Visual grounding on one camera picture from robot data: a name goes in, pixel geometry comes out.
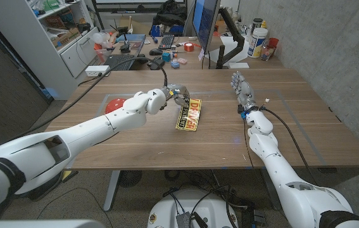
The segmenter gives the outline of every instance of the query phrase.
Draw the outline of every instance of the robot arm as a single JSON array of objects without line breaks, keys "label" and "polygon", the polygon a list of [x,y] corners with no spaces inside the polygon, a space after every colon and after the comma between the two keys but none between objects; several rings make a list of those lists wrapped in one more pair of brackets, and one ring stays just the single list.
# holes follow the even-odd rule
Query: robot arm
[{"label": "robot arm", "polygon": [[329,227],[330,221],[338,221],[338,227],[342,228],[359,223],[359,217],[352,214],[350,204],[342,194],[310,184],[296,174],[278,149],[272,123],[255,104],[253,90],[239,72],[232,76],[231,86],[237,94],[239,112],[251,126],[248,129],[249,147],[264,162],[292,227],[323,228]]},{"label": "robot arm", "polygon": [[138,92],[111,113],[73,127],[32,134],[0,145],[0,203],[13,194],[31,191],[60,173],[79,153],[116,133],[141,127],[146,113],[155,115],[171,98],[186,105],[189,92],[169,84]]}]

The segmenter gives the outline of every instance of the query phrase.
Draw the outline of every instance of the desk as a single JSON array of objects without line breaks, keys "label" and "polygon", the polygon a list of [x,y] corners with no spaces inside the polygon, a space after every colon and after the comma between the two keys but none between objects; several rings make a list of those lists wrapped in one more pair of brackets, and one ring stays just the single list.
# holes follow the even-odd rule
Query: desk
[{"label": "desk", "polygon": [[[70,168],[115,170],[103,206],[108,211],[117,190],[119,170],[263,167],[263,162],[244,142],[244,123],[237,114],[237,98],[230,86],[233,72],[183,68],[167,71],[168,83],[183,84],[192,98],[202,100],[198,130],[175,129],[180,107],[171,100],[157,115],[148,115],[144,126],[121,132],[79,154]],[[295,70],[245,69],[241,72],[254,88],[258,104],[265,98],[271,99],[266,107],[291,128],[309,166],[359,167],[359,141]],[[79,124],[104,113],[112,99],[130,98],[138,91],[147,92],[162,85],[160,71],[113,72],[75,106],[53,120],[47,130]],[[65,105],[88,87],[78,87]],[[287,130],[269,113],[265,115],[274,124],[280,152],[292,166],[303,167]]]}]

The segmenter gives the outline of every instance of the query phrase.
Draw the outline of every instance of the red ball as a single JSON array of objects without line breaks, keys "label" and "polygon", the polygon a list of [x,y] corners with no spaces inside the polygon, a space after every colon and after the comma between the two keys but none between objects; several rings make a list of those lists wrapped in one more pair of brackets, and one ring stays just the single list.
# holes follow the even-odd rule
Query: red ball
[{"label": "red ball", "polygon": [[106,109],[104,110],[104,114],[111,113],[116,109],[123,107],[124,101],[126,101],[126,99],[123,98],[112,99],[106,106]]}]

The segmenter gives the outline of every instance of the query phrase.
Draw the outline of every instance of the table leg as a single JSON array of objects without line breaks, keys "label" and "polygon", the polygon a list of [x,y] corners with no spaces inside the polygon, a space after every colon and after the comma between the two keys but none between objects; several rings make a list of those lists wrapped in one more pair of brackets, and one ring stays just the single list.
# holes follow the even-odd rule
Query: table leg
[{"label": "table leg", "polygon": [[112,171],[109,181],[108,192],[106,193],[106,199],[104,200],[104,205],[103,205],[103,210],[106,212],[111,210],[111,204],[113,203],[113,199],[115,197],[119,176],[120,176],[120,170]]}]

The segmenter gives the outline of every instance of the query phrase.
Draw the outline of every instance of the red tape roll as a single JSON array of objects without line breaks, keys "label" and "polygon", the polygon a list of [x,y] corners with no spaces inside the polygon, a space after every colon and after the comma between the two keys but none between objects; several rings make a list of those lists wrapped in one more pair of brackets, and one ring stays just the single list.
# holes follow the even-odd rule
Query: red tape roll
[{"label": "red tape roll", "polygon": [[194,49],[192,43],[186,43],[184,47],[185,47],[185,51],[193,51]]}]

